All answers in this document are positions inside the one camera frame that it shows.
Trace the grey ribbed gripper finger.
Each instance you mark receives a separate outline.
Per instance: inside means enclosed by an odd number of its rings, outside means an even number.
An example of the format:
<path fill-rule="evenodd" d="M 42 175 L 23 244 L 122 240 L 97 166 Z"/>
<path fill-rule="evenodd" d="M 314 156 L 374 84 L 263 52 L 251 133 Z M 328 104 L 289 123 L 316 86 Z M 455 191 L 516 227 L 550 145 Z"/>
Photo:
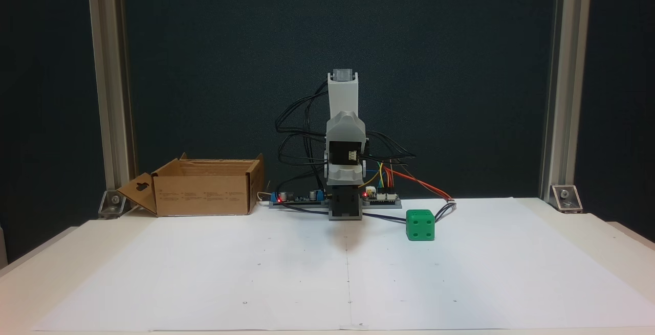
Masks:
<path fill-rule="evenodd" d="M 328 186 L 360 186 L 363 184 L 365 168 L 361 165 L 326 165 Z"/>

